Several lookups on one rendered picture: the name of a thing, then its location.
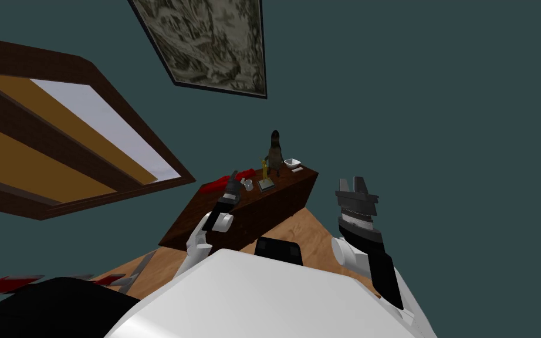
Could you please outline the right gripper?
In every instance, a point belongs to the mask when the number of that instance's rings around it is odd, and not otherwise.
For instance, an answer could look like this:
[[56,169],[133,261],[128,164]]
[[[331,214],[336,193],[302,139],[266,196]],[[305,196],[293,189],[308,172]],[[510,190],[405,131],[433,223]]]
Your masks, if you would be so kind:
[[350,192],[347,179],[339,180],[339,191],[336,191],[335,195],[340,208],[364,217],[377,216],[378,196],[368,194],[364,177],[353,177],[353,191]]

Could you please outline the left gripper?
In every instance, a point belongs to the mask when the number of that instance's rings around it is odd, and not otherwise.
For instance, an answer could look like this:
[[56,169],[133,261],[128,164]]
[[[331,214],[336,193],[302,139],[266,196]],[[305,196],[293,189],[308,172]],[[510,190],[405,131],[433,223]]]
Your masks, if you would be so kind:
[[224,188],[224,194],[239,195],[239,191],[242,187],[242,183],[237,179],[238,171],[232,172],[228,178],[228,182]]

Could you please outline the red flat cloth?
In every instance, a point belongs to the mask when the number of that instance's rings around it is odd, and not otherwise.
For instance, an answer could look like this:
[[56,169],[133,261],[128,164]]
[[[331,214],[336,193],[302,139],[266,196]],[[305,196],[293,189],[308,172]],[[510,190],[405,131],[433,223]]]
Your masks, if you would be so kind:
[[[253,168],[250,168],[248,170],[239,172],[235,176],[235,179],[238,181],[241,181],[242,179],[248,180],[249,178],[253,177],[255,174],[256,174],[256,171]],[[214,182],[202,185],[200,189],[198,190],[198,192],[207,194],[207,193],[216,192],[216,191],[223,191],[228,183],[229,178],[230,178],[230,175],[226,175],[217,179]]]

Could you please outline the gold statuette on grey base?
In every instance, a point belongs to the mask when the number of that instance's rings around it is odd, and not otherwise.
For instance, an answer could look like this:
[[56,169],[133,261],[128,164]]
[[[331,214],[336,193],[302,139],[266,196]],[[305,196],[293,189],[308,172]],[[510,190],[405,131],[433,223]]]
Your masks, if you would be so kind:
[[275,184],[272,182],[272,180],[268,176],[268,166],[266,164],[266,161],[261,159],[262,163],[262,179],[257,181],[257,185],[261,192],[265,192],[268,190],[271,190],[275,187]]

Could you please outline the dark brown wooden table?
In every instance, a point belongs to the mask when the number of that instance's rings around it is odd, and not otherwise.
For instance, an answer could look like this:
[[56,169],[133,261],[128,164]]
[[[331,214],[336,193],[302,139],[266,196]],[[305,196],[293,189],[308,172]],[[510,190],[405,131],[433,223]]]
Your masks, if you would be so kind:
[[[242,189],[240,202],[231,211],[234,220],[230,228],[226,232],[209,232],[206,235],[207,243],[212,245],[211,252],[222,248],[240,251],[304,208],[318,175],[305,166],[294,173],[282,165],[280,175],[272,177],[273,189],[265,192],[261,192],[258,186],[251,191]],[[188,238],[201,218],[212,211],[221,195],[220,191],[196,192],[160,240],[159,246],[186,251]]]

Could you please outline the dark brown figurine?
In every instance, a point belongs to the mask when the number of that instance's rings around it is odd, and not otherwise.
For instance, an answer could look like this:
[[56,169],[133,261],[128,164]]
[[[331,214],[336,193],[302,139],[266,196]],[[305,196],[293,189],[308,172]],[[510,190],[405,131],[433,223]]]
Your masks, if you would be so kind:
[[270,136],[270,148],[265,161],[268,166],[268,174],[270,174],[272,170],[275,170],[276,176],[280,176],[279,170],[283,163],[283,155],[280,146],[280,136],[277,130],[274,130]]

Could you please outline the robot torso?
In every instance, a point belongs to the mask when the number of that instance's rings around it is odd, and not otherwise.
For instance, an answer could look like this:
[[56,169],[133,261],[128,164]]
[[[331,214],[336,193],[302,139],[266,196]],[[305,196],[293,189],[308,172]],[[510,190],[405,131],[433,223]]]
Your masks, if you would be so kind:
[[222,249],[129,310],[105,338],[437,338],[358,280]]

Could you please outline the black framed wall picture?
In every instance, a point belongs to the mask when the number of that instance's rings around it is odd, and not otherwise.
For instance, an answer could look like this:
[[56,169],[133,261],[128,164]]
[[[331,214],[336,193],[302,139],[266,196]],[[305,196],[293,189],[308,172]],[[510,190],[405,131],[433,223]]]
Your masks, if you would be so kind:
[[262,0],[127,0],[174,85],[267,99]]

